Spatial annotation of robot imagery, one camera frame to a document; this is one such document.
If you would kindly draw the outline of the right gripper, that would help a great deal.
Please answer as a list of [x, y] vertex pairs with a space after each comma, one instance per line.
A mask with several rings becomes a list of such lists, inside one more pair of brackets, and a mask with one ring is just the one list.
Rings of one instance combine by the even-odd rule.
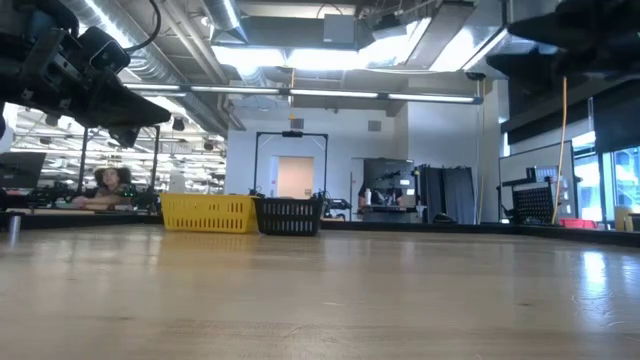
[[511, 23], [520, 38], [565, 50], [554, 54], [521, 53], [487, 56], [487, 64], [513, 78], [582, 77], [605, 80], [640, 79], [640, 42], [604, 44], [640, 32], [640, 0], [564, 0], [555, 10]]

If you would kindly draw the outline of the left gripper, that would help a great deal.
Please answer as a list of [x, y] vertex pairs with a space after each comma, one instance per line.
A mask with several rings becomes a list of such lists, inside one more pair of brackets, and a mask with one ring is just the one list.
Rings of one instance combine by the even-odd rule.
[[99, 71], [103, 31], [80, 30], [60, 0], [0, 0], [0, 116], [8, 103], [51, 116], [69, 116], [132, 148], [140, 129], [171, 113]]

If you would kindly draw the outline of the person at distant desk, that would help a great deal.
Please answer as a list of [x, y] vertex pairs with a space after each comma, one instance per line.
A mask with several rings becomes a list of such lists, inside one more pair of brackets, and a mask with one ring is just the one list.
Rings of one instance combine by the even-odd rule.
[[80, 208], [129, 205], [125, 195], [131, 185], [131, 171], [126, 167], [105, 167], [94, 172], [97, 190], [93, 197], [77, 196], [72, 204]]

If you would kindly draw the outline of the black computer monitor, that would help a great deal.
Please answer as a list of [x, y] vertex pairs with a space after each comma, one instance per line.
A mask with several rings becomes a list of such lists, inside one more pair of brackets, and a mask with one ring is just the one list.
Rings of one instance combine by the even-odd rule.
[[0, 188], [35, 188], [40, 179], [45, 157], [45, 153], [37, 152], [0, 154]]

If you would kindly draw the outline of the yellow plastic basket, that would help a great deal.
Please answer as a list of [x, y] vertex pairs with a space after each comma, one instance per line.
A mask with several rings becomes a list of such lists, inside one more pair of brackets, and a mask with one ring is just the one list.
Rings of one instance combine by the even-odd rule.
[[249, 234], [258, 231], [254, 198], [248, 195], [160, 195], [167, 230]]

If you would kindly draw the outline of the white partition board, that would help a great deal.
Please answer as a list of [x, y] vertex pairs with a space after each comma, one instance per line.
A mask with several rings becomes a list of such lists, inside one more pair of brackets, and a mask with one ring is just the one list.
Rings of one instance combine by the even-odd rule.
[[573, 145], [555, 143], [499, 159], [501, 205], [513, 209], [515, 191], [547, 186], [551, 193], [548, 218], [554, 211], [556, 184], [559, 185], [557, 219], [578, 218]]

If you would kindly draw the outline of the black pegboard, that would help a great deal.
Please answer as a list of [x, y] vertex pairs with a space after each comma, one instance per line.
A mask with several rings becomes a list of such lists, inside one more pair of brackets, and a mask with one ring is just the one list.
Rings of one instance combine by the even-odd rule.
[[512, 191], [512, 220], [515, 224], [550, 225], [554, 197], [549, 184], [520, 186]]

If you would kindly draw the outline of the red storage bin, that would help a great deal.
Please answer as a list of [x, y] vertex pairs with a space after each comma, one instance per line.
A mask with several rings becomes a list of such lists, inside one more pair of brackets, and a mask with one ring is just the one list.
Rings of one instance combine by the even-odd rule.
[[561, 218], [558, 220], [559, 225], [565, 228], [572, 229], [597, 229], [598, 224], [593, 220], [585, 220], [578, 218]]

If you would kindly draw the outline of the pale yellow cylinder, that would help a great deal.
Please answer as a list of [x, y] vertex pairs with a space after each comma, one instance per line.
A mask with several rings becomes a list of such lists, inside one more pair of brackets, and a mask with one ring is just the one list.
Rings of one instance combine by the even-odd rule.
[[631, 214], [633, 208], [631, 206], [616, 206], [614, 208], [614, 225], [618, 232], [632, 232], [633, 223]]

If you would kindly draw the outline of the long ceiling light bar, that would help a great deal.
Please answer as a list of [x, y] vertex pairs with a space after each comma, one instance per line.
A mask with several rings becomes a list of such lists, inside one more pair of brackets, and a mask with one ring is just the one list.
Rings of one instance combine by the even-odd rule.
[[479, 105], [484, 101], [478, 96], [459, 96], [432, 93], [393, 93], [353, 90], [328, 90], [306, 88], [268, 88], [268, 87], [242, 87], [231, 85], [192, 85], [192, 84], [151, 84], [151, 83], [125, 83], [125, 87], [132, 91], [158, 92], [158, 93], [215, 93], [231, 95], [280, 95], [280, 96], [306, 96], [351, 98], [378, 101], [405, 101], [423, 103], [444, 103]]

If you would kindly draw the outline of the person seated behind baskets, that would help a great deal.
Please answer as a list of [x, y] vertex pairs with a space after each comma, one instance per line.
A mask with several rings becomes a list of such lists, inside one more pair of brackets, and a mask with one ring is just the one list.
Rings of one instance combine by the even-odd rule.
[[[358, 192], [358, 207], [364, 207], [365, 188], [369, 188], [363, 183]], [[402, 204], [403, 192], [401, 189], [392, 188], [370, 188], [372, 191], [372, 203], [374, 206], [400, 206]]]

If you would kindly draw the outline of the black gantry frame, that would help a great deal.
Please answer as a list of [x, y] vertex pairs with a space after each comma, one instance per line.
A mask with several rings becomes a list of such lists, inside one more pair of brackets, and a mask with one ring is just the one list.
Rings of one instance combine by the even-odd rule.
[[[160, 128], [159, 125], [155, 125], [153, 127], [153, 129], [155, 130], [155, 138], [154, 138], [153, 163], [152, 163], [152, 169], [151, 169], [151, 172], [150, 172], [151, 179], [150, 179], [149, 185], [147, 186], [147, 188], [145, 190], [145, 192], [148, 193], [148, 194], [153, 194], [155, 192], [157, 166], [158, 166], [159, 149], [160, 149], [161, 128]], [[89, 139], [89, 129], [85, 128], [84, 129], [84, 133], [83, 133], [83, 139], [82, 139], [82, 148], [81, 148], [81, 155], [80, 155], [80, 166], [79, 166], [77, 187], [76, 187], [76, 190], [74, 192], [75, 195], [79, 195], [83, 190], [84, 175], [85, 175], [85, 163], [86, 163], [86, 155], [87, 155], [87, 146], [88, 146], [89, 141], [90, 141], [90, 139]]]
[[325, 141], [325, 145], [321, 148], [324, 151], [324, 174], [323, 174], [323, 188], [322, 194], [326, 194], [327, 191], [327, 169], [328, 169], [328, 144], [329, 144], [329, 135], [324, 133], [304, 133], [301, 131], [295, 130], [287, 130], [281, 132], [274, 131], [258, 131], [255, 134], [255, 152], [254, 152], [254, 169], [253, 169], [253, 186], [251, 191], [255, 191], [258, 193], [258, 161], [259, 161], [259, 150], [262, 145], [265, 145], [268, 141], [263, 143], [260, 142], [260, 137], [262, 135], [269, 136], [281, 136], [283, 138], [303, 138], [303, 137], [322, 137]]

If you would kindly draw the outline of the silver ventilation duct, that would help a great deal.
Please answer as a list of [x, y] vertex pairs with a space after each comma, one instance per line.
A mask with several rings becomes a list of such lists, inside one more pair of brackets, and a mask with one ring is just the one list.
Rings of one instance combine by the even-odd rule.
[[552, 12], [562, 0], [478, 0], [476, 10], [465, 25], [473, 38], [472, 53], [460, 70], [484, 73], [487, 77], [506, 76], [488, 65], [486, 57], [497, 54], [525, 54], [533, 50], [553, 53], [556, 48], [511, 35], [507, 26], [519, 20]]

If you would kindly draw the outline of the silver metal post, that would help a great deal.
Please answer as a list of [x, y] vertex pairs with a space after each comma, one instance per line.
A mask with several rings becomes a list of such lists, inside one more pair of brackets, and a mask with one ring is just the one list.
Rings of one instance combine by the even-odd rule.
[[21, 213], [10, 213], [8, 232], [9, 232], [9, 244], [11, 246], [14, 246], [20, 238], [21, 221], [22, 221]]

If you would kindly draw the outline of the black aluminium table frame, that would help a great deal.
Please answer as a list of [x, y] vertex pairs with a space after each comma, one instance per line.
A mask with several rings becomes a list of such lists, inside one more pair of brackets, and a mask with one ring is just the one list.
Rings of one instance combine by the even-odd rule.
[[[8, 230], [12, 217], [21, 219], [25, 230], [61, 229], [72, 227], [94, 227], [109, 225], [162, 225], [158, 216], [126, 214], [45, 214], [0, 212], [0, 230]], [[370, 232], [418, 232], [519, 235], [557, 239], [564, 241], [613, 245], [640, 249], [640, 232], [616, 232], [533, 225], [455, 225], [455, 224], [400, 224], [363, 222], [322, 222], [321, 230], [370, 231]]]

